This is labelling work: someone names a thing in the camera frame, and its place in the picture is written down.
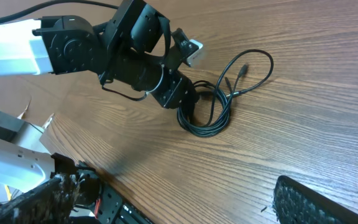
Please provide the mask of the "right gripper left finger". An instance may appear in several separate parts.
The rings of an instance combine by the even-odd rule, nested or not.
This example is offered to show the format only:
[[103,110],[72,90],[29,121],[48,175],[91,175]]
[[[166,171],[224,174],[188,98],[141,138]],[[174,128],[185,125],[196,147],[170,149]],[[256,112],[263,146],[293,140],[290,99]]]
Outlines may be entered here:
[[68,223],[79,194],[73,175],[57,175],[1,205],[0,223]]

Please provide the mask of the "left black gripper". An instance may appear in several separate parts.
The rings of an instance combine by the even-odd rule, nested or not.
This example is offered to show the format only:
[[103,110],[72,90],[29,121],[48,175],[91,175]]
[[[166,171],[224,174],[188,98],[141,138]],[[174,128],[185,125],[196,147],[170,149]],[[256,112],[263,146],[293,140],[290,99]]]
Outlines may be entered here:
[[178,71],[172,32],[170,21],[145,1],[123,1],[102,34],[109,58],[100,83],[119,80],[164,108],[192,109],[198,95]]

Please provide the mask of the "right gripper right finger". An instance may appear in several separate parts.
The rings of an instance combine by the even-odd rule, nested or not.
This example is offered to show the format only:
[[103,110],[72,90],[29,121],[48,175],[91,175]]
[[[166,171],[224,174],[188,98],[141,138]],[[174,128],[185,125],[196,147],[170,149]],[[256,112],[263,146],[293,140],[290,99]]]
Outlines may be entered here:
[[358,224],[358,213],[286,175],[276,181],[270,208],[279,223]]

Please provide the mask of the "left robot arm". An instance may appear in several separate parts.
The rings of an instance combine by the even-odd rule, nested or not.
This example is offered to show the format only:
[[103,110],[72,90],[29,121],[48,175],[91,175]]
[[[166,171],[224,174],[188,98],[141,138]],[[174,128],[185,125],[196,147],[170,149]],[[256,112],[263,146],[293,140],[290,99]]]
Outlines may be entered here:
[[110,21],[96,26],[80,16],[29,17],[51,5],[0,17],[0,77],[89,71],[101,83],[117,79],[156,95],[188,61],[168,61],[175,50],[170,22],[144,1],[123,1]]

